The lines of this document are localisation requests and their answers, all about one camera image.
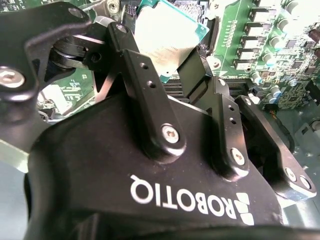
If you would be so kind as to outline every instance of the circuit board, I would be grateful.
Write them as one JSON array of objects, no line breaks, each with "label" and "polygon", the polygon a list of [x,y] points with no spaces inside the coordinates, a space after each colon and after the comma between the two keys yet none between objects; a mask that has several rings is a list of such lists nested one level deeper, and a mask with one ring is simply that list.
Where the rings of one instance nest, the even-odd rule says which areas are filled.
[{"label": "circuit board", "polygon": [[[195,20],[206,24],[207,16],[212,14],[209,12],[210,6],[217,1],[219,0],[170,2]],[[52,2],[54,1],[0,0],[0,12],[18,11]],[[91,3],[91,0],[68,2],[79,7]],[[137,0],[133,4],[130,1],[130,4],[133,4],[131,7],[136,9],[139,2]],[[275,104],[280,109],[295,109],[307,104],[311,98],[305,87],[310,81],[319,84],[320,79],[320,61],[315,56],[315,50],[320,45],[308,36],[310,30],[320,29],[319,14],[312,11],[318,9],[320,1],[309,0],[302,3],[307,6],[305,10],[296,6],[299,0],[225,2],[232,4],[223,9],[213,52],[216,60],[212,67],[213,74],[226,80],[230,92],[235,96],[244,93],[235,90],[233,86],[240,86],[241,81],[241,84],[248,80],[253,82],[262,109],[267,104]],[[296,16],[294,11],[299,14],[305,11],[306,14]],[[93,10],[87,13],[91,19],[96,16]],[[201,45],[203,46],[205,54],[209,46]],[[184,98],[178,75],[174,75],[164,87],[167,94],[188,102],[188,99]],[[38,101],[38,109],[54,109],[56,114],[65,118],[94,103],[92,73],[77,69],[72,76],[56,81],[43,91],[42,98]]]},{"label": "circuit board", "polygon": [[251,79],[261,108],[295,109],[308,103],[305,87],[320,75],[314,53],[320,45],[308,36],[320,27],[320,13],[312,11],[318,5],[316,0],[238,0],[227,6],[213,73],[226,82]]}]

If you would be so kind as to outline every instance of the motherboard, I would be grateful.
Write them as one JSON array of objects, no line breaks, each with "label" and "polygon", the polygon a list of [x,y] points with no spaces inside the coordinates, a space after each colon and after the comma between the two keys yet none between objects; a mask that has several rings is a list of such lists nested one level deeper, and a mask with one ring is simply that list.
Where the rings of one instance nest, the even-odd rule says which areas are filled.
[{"label": "motherboard", "polygon": [[[69,0],[84,9],[92,20],[104,10],[90,7],[99,2],[119,5],[134,21],[139,0]],[[0,0],[0,13],[19,11],[53,0]],[[320,85],[319,0],[170,0],[210,32],[198,51],[207,57],[215,76],[224,79],[233,97],[253,93],[261,109],[274,105],[295,109],[319,99],[311,93]],[[248,92],[243,85],[250,83]],[[167,94],[188,103],[179,75],[164,84]],[[38,98],[45,121],[57,122],[95,104],[93,77],[77,69],[67,78],[45,88]]]},{"label": "motherboard", "polygon": [[213,72],[226,82],[250,79],[260,106],[295,109],[319,83],[319,1],[238,0],[225,8]]}]

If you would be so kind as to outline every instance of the cable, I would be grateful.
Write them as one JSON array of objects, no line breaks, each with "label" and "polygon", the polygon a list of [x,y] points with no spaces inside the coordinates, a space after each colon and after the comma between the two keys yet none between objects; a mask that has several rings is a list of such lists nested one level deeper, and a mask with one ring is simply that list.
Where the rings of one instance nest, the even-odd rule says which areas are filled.
[{"label": "cable", "polygon": [[275,119],[276,124],[279,126],[280,130],[283,132],[283,134],[287,137],[288,141],[289,141],[289,151],[291,153],[294,153],[295,148],[296,148],[296,143],[294,138],[292,137],[291,133],[289,132],[289,130],[283,125],[283,123],[281,122],[281,120],[277,117],[277,113],[275,111],[270,111],[270,114],[272,115],[272,117]]}]

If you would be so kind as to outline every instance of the electrolytic capacitor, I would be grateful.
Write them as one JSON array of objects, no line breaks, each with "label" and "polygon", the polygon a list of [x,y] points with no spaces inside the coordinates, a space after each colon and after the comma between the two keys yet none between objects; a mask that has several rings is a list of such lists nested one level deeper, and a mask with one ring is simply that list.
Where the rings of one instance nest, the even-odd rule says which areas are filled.
[{"label": "electrolytic capacitor", "polygon": [[255,71],[255,72],[251,75],[251,77],[252,77],[252,81],[253,81],[255,84],[259,85],[259,84],[262,83],[262,78],[261,78],[261,76],[260,76],[260,74],[259,74],[258,71]]},{"label": "electrolytic capacitor", "polygon": [[299,14],[299,1],[293,0],[289,2],[286,6],[285,9],[288,11],[293,16],[296,16]]},{"label": "electrolytic capacitor", "polygon": [[288,82],[288,84],[290,87],[294,87],[298,84],[298,81],[297,81],[297,79],[292,79]]},{"label": "electrolytic capacitor", "polygon": [[317,44],[320,41],[320,31],[318,31],[317,29],[313,29],[309,32],[308,36],[315,41]]},{"label": "electrolytic capacitor", "polygon": [[280,51],[285,47],[284,41],[279,36],[275,36],[270,40],[270,45],[276,51]]},{"label": "electrolytic capacitor", "polygon": [[270,89],[270,92],[272,94],[272,96],[274,98],[278,98],[282,95],[282,92],[280,91],[279,87],[277,85],[273,86],[271,89]]},{"label": "electrolytic capacitor", "polygon": [[268,103],[269,104],[274,104],[276,101],[277,101],[277,98],[272,96],[271,93],[269,93],[267,96],[266,96],[266,99],[268,99]]},{"label": "electrolytic capacitor", "polygon": [[265,54],[262,57],[262,60],[265,62],[265,64],[268,67],[273,67],[277,63],[277,59],[275,58],[275,56],[271,52]]},{"label": "electrolytic capacitor", "polygon": [[281,19],[277,24],[278,29],[280,29],[284,34],[289,33],[289,20],[287,18]]},{"label": "electrolytic capacitor", "polygon": [[317,48],[317,49],[314,51],[314,55],[316,55],[317,58],[320,59],[320,48]]}]

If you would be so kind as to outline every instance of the robotiq logo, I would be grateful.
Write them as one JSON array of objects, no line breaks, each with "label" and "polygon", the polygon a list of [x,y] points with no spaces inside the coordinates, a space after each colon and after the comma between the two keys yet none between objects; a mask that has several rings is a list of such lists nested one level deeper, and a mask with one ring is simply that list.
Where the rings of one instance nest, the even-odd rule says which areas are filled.
[{"label": "robotiq logo", "polygon": [[[213,194],[206,197],[206,195],[202,192],[197,192],[195,195],[193,195],[187,189],[180,189],[176,193],[177,204],[174,204],[171,186],[167,185],[165,187],[166,194],[162,196],[159,183],[155,183],[153,188],[153,186],[146,180],[139,179],[135,175],[131,175],[131,179],[134,180],[130,188],[131,196],[139,204],[149,204],[155,197],[155,205],[157,207],[174,210],[182,209],[186,212],[198,210],[200,213],[205,215],[213,214],[216,217],[227,215],[231,219],[237,219],[235,212],[236,208],[244,224],[250,226],[255,224],[253,215],[249,213],[249,196],[245,192],[238,192],[236,194],[237,200],[232,201],[229,198],[218,197]],[[146,188],[147,196],[138,196],[138,186]],[[189,198],[187,205],[183,203],[183,195],[186,195]]]}]

